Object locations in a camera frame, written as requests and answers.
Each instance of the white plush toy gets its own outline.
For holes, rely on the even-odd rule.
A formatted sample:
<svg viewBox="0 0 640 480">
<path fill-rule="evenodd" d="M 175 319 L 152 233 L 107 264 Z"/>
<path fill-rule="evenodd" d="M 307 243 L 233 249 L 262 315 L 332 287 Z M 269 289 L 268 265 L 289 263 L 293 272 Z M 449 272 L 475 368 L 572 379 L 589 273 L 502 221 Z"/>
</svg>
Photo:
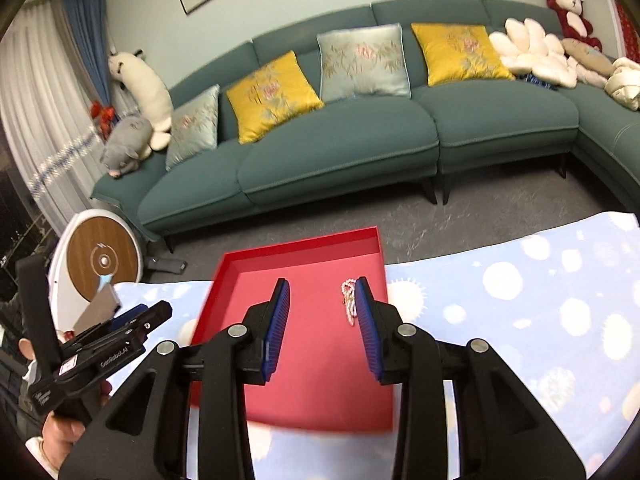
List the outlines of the white plush toy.
<svg viewBox="0 0 640 480">
<path fill-rule="evenodd" d="M 111 77 L 129 89 L 138 103 L 140 113 L 151 122 L 154 134 L 149 145 L 158 152 L 164 150 L 171 139 L 167 132 L 171 129 L 174 105 L 166 86 L 151 67 L 140 59 L 141 55 L 141 50 L 135 54 L 113 54 L 109 56 L 109 71 Z"/>
<path fill-rule="evenodd" d="M 640 108 L 640 64 L 627 57 L 613 62 L 613 75 L 604 87 L 605 92 L 630 110 Z"/>
<path fill-rule="evenodd" d="M 492 32 L 489 39 L 511 73 L 532 73 L 552 85 L 575 88 L 575 68 L 564 57 L 564 48 L 557 36 L 546 34 L 542 25 L 530 18 L 524 23 L 509 18 L 504 26 L 506 34 Z"/>
<path fill-rule="evenodd" d="M 578 60 L 573 56 L 569 56 L 567 63 L 570 67 L 575 69 L 575 73 L 578 76 L 578 81 L 585 83 L 585 85 L 595 86 L 596 88 L 604 88 L 607 84 L 607 78 L 601 76 L 593 70 L 589 70 L 584 65 L 578 63 Z"/>
</svg>

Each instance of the yellow pillow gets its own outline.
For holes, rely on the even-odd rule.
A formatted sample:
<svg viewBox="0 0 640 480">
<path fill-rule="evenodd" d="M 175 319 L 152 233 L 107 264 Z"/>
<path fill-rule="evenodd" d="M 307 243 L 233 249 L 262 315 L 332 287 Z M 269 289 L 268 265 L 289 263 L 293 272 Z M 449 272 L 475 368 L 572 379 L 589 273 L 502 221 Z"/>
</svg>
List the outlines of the yellow pillow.
<svg viewBox="0 0 640 480">
<path fill-rule="evenodd" d="M 482 25 L 412 23 L 411 28 L 427 62 L 429 86 L 465 79 L 514 79 Z"/>
<path fill-rule="evenodd" d="M 276 126 L 324 106 L 293 51 L 245 77 L 226 95 L 238 118 L 240 144 L 256 142 Z"/>
</svg>

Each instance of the person's hand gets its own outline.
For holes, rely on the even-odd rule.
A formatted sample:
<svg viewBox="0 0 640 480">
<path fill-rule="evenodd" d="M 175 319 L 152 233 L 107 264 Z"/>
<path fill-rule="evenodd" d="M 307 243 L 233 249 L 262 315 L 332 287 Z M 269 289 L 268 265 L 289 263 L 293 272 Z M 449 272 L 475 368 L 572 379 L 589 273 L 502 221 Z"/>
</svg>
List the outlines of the person's hand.
<svg viewBox="0 0 640 480">
<path fill-rule="evenodd" d="M 105 381 L 100 387 L 102 389 L 100 404 L 104 406 L 109 400 L 111 385 Z M 53 412 L 47 415 L 47 420 L 42 428 L 42 451 L 55 469 L 60 469 L 65 458 L 71 453 L 73 444 L 80 439 L 83 433 L 84 424 L 79 420 L 56 416 Z"/>
</svg>

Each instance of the blue curtain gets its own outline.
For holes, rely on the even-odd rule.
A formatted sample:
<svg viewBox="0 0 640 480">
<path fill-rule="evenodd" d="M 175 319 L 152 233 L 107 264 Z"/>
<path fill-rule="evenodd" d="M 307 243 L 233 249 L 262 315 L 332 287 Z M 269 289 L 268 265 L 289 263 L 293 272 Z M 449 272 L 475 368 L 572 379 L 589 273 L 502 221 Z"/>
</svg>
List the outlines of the blue curtain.
<svg viewBox="0 0 640 480">
<path fill-rule="evenodd" d="M 103 106 L 109 98 L 109 66 L 106 35 L 106 0 L 62 0 L 82 63 L 94 83 Z"/>
</svg>

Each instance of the pearl necklace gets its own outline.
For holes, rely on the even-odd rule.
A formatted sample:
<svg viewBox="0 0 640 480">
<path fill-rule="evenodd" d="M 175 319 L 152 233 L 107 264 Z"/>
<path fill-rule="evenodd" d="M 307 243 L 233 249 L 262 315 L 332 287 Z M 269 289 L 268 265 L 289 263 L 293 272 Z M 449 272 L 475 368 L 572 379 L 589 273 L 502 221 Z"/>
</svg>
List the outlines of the pearl necklace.
<svg viewBox="0 0 640 480">
<path fill-rule="evenodd" d="M 355 286 L 356 280 L 350 278 L 340 287 L 342 289 L 342 295 L 344 296 L 344 307 L 347 311 L 347 320 L 351 326 L 355 325 L 354 318 L 358 315 L 356 313 Z"/>
</svg>

